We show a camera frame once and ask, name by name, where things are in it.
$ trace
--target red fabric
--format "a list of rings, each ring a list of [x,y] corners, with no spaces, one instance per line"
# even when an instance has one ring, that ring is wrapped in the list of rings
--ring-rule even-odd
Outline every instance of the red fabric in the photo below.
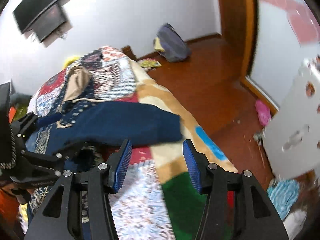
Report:
[[[120,98],[120,99],[117,99],[115,101],[121,101],[121,102],[131,102],[131,103],[138,103],[138,94],[137,93],[134,93],[132,95],[132,97],[130,98]]]
[[[111,153],[118,152],[119,147],[108,147],[105,153],[102,154],[102,158],[106,161]],[[146,160],[151,160],[151,151],[148,146],[141,146],[132,149],[131,159],[129,164],[133,165],[139,162],[145,162]]]
[[[52,92],[55,88],[62,85],[64,82],[66,69],[62,70],[52,78],[50,78],[39,91],[39,96]]]
[[[233,191],[228,191],[228,194],[227,194],[227,203],[228,205],[233,208],[233,197],[234,197],[234,192]]]

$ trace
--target patterned quilt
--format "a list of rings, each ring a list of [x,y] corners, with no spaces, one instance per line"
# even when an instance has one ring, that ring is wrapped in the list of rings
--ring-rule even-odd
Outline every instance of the patterned quilt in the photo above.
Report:
[[[158,85],[135,61],[109,46],[83,56],[49,79],[31,99],[28,111],[45,116],[55,108],[74,64],[81,64],[92,74],[95,98],[152,104],[180,115],[184,139],[191,139],[197,151],[204,153],[210,162],[237,172],[169,90]],[[29,142],[31,149],[44,154],[49,136],[48,131],[40,130]],[[182,143],[161,143],[133,150],[123,188],[109,196],[120,239],[195,238],[206,196],[197,194],[191,185]],[[49,190],[43,187],[35,191],[30,202],[33,214]],[[84,195],[84,228],[89,219],[85,203]]]

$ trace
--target beige cloth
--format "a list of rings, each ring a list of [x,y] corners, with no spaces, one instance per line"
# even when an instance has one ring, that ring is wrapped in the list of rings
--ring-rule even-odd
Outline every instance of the beige cloth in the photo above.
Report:
[[[87,87],[91,74],[82,66],[74,66],[68,75],[68,84],[63,102],[76,99]]]
[[[153,41],[153,46],[156,51],[165,52],[164,48],[162,48],[159,37],[156,37]]]

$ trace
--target pink object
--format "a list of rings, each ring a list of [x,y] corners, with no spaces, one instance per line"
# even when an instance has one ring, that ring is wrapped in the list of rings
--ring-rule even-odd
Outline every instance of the pink object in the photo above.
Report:
[[[256,101],[256,110],[261,125],[266,126],[271,120],[270,109],[261,100]]]
[[[287,12],[287,17],[300,45],[320,41],[320,25],[306,4],[295,0],[260,0]]]

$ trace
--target orange cloth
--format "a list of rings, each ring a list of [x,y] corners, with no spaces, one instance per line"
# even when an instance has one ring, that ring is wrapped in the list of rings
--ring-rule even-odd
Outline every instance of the orange cloth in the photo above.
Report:
[[[17,109],[15,109],[13,106],[10,108],[9,111],[9,123],[12,123],[12,120],[14,118],[14,115],[16,114]]]
[[[0,213],[10,227],[13,227],[17,219],[18,210],[19,202],[17,199],[0,190]]]

